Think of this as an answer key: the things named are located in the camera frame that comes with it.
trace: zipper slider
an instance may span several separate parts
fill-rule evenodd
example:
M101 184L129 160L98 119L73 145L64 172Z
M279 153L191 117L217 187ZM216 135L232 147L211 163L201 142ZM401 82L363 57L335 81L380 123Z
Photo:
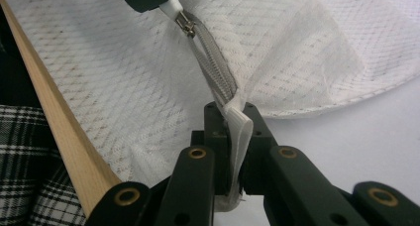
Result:
M182 29L182 31L186 34L187 37L194 38L195 31L194 26L195 23L193 21L190 21L183 11L179 12L178 16L175 19L176 24Z

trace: white mesh fabric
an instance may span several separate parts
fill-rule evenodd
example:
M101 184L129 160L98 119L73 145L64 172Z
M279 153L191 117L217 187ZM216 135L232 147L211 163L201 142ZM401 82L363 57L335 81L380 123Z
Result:
M187 38L124 0L7 0L90 141L122 180L171 174L212 95ZM420 0L181 0L265 116L319 114L420 71Z

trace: wooden board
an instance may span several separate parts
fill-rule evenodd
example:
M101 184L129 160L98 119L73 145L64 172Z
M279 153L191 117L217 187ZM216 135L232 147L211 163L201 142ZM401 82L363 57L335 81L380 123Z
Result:
M6 0L0 0L0 3L49 121L71 182L88 217L105 192L121 180L93 148Z

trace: white fabric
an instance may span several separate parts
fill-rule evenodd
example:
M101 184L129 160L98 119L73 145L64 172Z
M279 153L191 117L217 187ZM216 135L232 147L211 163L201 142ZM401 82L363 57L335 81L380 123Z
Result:
M7 1L112 170L148 185L171 174L212 101L179 27L124 0ZM420 71L420 0L181 3L214 36L239 98L265 116L319 114Z

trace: plaid shirt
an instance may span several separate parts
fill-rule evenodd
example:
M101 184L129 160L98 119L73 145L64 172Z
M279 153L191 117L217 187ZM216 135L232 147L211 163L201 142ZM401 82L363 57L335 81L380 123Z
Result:
M83 225L41 108L0 105L0 225Z

